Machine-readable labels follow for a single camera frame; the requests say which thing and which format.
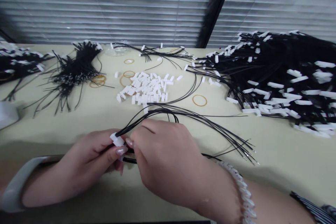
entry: white beaded bracelet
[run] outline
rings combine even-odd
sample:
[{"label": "white beaded bracelet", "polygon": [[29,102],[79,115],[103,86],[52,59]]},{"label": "white beaded bracelet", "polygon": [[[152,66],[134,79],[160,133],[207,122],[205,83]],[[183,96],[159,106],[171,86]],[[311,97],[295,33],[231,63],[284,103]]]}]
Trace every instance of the white beaded bracelet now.
[{"label": "white beaded bracelet", "polygon": [[239,174],[239,172],[233,168],[232,165],[229,165],[228,163],[225,163],[224,161],[217,162],[222,168],[225,168],[229,171],[229,173],[232,175],[232,177],[237,182],[237,185],[239,187],[239,191],[241,193],[241,198],[244,201],[243,208],[244,208],[244,219],[243,224],[255,224],[253,219],[257,218],[257,214],[253,210],[255,207],[254,202],[251,200],[251,193],[247,189],[247,184],[244,182],[243,177]]}]

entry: light green table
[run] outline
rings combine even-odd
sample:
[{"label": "light green table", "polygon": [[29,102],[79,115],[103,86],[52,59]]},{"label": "light green table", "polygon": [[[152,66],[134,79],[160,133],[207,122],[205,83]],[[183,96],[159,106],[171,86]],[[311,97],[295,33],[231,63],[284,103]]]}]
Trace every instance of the light green table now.
[{"label": "light green table", "polygon": [[[30,45],[34,51],[41,53],[55,50],[60,55],[73,51],[71,45]],[[203,57],[209,49],[187,49],[195,57]],[[124,56],[112,57],[102,52],[99,56],[103,63],[102,72],[108,74],[106,85],[115,89],[101,87],[83,88],[81,103],[76,111],[63,112],[54,116],[57,102],[32,119],[35,106],[21,111],[21,120],[0,131],[0,159],[21,159],[38,155],[65,153],[82,134],[107,128],[123,128],[139,111],[138,106],[131,105],[128,99],[122,104],[116,100],[116,95],[123,87],[119,78],[114,78],[116,71],[127,70],[140,72],[156,66],[159,62],[156,56],[145,63],[139,53],[131,50]],[[125,59],[132,58],[134,63],[124,64]],[[185,61],[175,60],[182,68]],[[53,59],[47,67],[54,64]],[[100,64],[94,59],[94,65]],[[173,86],[168,87],[169,100],[181,97],[193,84],[194,75],[175,69],[165,60],[159,67],[148,71],[161,76],[169,73],[183,78]],[[38,76],[16,94],[14,104],[22,108],[43,96],[43,87],[38,85],[46,82],[45,75]],[[0,86],[0,99],[4,98],[16,82]],[[80,87],[71,95],[71,106],[74,108],[79,96]],[[202,83],[195,94],[207,98],[205,107],[198,107],[189,97],[177,106],[193,110],[200,114],[235,115],[240,113],[238,105],[225,100],[227,87],[210,86]],[[166,115],[157,119],[166,120]],[[207,126],[194,120],[180,116],[180,122],[185,124],[197,140],[202,152],[219,153],[230,145]],[[213,118],[213,121],[226,127],[244,139],[256,145],[254,157],[261,164],[253,166],[241,158],[237,152],[223,156],[232,163],[245,177],[259,182],[271,184],[289,192],[291,190],[307,197],[316,204],[336,205],[335,185],[335,138],[318,138],[293,129],[287,120],[260,118],[249,114],[241,118]],[[67,223],[67,222],[143,222],[143,221],[177,221],[202,219],[196,213],[185,208],[166,203],[150,193],[143,185],[137,166],[126,164],[122,177],[117,173],[106,174],[98,185],[83,195],[65,203],[30,210],[11,216],[3,216],[6,221],[19,223]]]}]

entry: white wristband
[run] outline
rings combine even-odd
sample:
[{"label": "white wristband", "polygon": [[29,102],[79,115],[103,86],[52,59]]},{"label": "white wristband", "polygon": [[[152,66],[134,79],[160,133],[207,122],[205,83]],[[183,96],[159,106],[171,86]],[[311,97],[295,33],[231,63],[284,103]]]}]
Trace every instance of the white wristband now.
[{"label": "white wristband", "polygon": [[62,157],[63,155],[41,156],[25,163],[6,187],[1,199],[2,209],[7,213],[24,211],[25,207],[21,203],[22,189],[33,170],[41,163],[57,162]]},{"label": "white wristband", "polygon": [[225,168],[229,171],[232,177],[237,182],[239,187],[239,191],[241,194],[241,198],[243,200],[243,208],[244,208],[244,218],[243,224],[255,224],[253,219],[257,218],[257,214],[253,210],[255,207],[254,202],[251,200],[251,193],[247,189],[247,184],[244,182],[243,177],[239,174],[239,172],[233,168],[233,166],[229,165],[228,163],[221,161],[217,162],[222,168]]}]

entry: window blind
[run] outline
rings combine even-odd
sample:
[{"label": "window blind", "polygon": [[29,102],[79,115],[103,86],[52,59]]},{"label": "window blind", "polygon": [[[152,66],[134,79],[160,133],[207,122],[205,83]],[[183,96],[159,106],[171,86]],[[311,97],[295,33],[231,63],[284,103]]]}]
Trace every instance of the window blind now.
[{"label": "window blind", "polygon": [[207,47],[235,45],[239,32],[297,29],[336,42],[336,1],[225,0]]},{"label": "window blind", "polygon": [[91,39],[194,47],[209,0],[0,0],[0,28],[18,43]]}]

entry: bundle of black wires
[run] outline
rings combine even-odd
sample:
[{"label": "bundle of black wires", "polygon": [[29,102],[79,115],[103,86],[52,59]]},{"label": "bundle of black wires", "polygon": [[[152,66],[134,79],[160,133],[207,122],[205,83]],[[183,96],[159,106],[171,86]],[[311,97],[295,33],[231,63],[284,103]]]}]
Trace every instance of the bundle of black wires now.
[{"label": "bundle of black wires", "polygon": [[[69,56],[60,57],[53,51],[58,60],[58,66],[55,69],[44,72],[44,74],[51,73],[51,76],[48,78],[48,82],[46,84],[52,83],[56,84],[56,86],[45,89],[45,91],[47,91],[47,94],[45,96],[25,107],[28,108],[38,103],[33,117],[35,117],[38,111],[47,108],[56,99],[58,99],[58,104],[55,115],[57,114],[59,108],[61,108],[61,112],[63,111],[65,104],[68,112],[70,112],[71,108],[69,105],[68,97],[70,96],[74,87],[81,85],[82,87],[80,90],[80,96],[78,99],[78,103],[75,106],[76,109],[81,100],[83,84],[91,81],[93,78],[101,74],[101,69],[98,71],[92,65],[92,60],[102,51],[102,47],[100,46],[100,44],[92,43],[91,41],[85,40],[83,43],[73,43],[73,45],[76,47],[75,58],[71,58]],[[41,104],[53,93],[55,94],[55,96],[52,98],[52,100],[42,108],[39,108]]]},{"label": "bundle of black wires", "polygon": [[15,93],[28,75],[43,70],[42,63],[51,59],[49,54],[31,52],[29,48],[18,48],[15,44],[0,42],[0,85],[18,79],[14,89],[3,101],[15,100]]},{"label": "bundle of black wires", "polygon": [[[126,134],[127,132],[129,132],[130,130],[132,130],[133,128],[135,128],[138,124],[141,123],[142,120],[149,118],[151,116],[155,116],[158,114],[167,114],[168,116],[168,121],[170,121],[169,119],[169,115],[172,115],[174,118],[174,122],[178,123],[179,119],[178,119],[178,115],[181,116],[187,116],[189,118],[192,118],[200,123],[203,123],[204,125],[207,125],[208,127],[210,127],[211,129],[217,131],[219,134],[221,134],[225,139],[227,139],[229,141],[230,144],[232,144],[232,146],[234,147],[232,150],[229,150],[227,152],[224,153],[220,153],[216,156],[211,156],[211,155],[207,155],[207,154],[203,154],[204,156],[208,157],[208,158],[214,158],[214,159],[218,159],[218,156],[227,154],[229,152],[235,151],[237,150],[237,152],[239,153],[240,156],[242,156],[245,160],[249,160],[252,164],[254,164],[254,162],[258,163],[252,156],[252,154],[250,152],[255,152],[253,150],[253,145],[248,143],[248,140],[244,140],[242,138],[240,138],[239,136],[237,136],[236,134],[232,133],[231,131],[225,129],[224,127],[222,127],[221,125],[211,121],[208,119],[208,117],[228,117],[228,116],[215,116],[215,115],[200,115],[198,113],[195,113],[193,111],[184,109],[184,108],[180,108],[177,106],[173,106],[173,103],[176,103],[178,101],[181,101],[187,97],[189,97],[190,95],[192,95],[197,88],[200,86],[201,82],[199,82],[199,84],[197,85],[197,76],[195,75],[195,81],[191,87],[191,89],[185,94],[183,95],[181,98],[176,99],[174,101],[171,102],[167,102],[167,103],[148,103],[148,107],[152,107],[152,106],[158,106],[159,108],[157,109],[153,109],[153,110],[149,110],[147,114],[141,116],[139,119],[135,120],[135,118],[142,113],[143,110],[141,110],[139,113],[137,113],[131,120],[130,122],[127,124],[126,127],[124,127],[123,129],[121,129],[119,132],[116,133],[116,136],[121,136],[123,134]],[[125,158],[124,159],[126,162],[130,162],[130,163],[136,163],[135,159],[130,159],[130,158]]]},{"label": "bundle of black wires", "polygon": [[[285,108],[297,115],[264,113],[263,116],[294,120],[296,125],[303,124],[313,131],[316,131],[316,124],[336,123],[335,43],[299,31],[287,34],[254,32],[239,36],[240,44],[225,48],[223,53],[214,52],[199,58],[197,66],[189,67],[187,71],[226,84],[228,97],[237,100],[242,109],[246,108],[246,103],[251,108],[255,108],[255,104]],[[270,83],[283,87],[275,88]],[[262,90],[269,95],[243,92],[249,89]],[[290,99],[293,97],[290,94],[301,98],[272,103],[277,98]]]},{"label": "bundle of black wires", "polygon": [[190,62],[190,60],[193,59],[193,55],[190,55],[188,52],[186,52],[184,47],[178,47],[178,48],[172,50],[171,52],[164,52],[163,53],[163,52],[157,51],[158,49],[161,49],[161,47],[146,47],[146,46],[144,46],[143,49],[142,49],[142,48],[134,47],[134,46],[131,46],[131,45],[125,44],[125,43],[116,42],[116,43],[112,43],[112,44],[113,44],[113,48],[126,47],[126,48],[131,48],[131,49],[137,50],[140,53],[139,54],[140,57],[145,57],[146,62],[149,62],[149,61],[152,60],[151,55],[158,56],[158,57],[161,57],[161,58],[164,58],[164,59],[168,60],[170,63],[173,64],[173,66],[175,68],[177,68],[176,66],[178,66],[180,69],[182,69],[182,68],[176,62],[171,60],[170,58],[178,58],[178,59],[181,59],[181,60],[185,60],[187,62]]}]

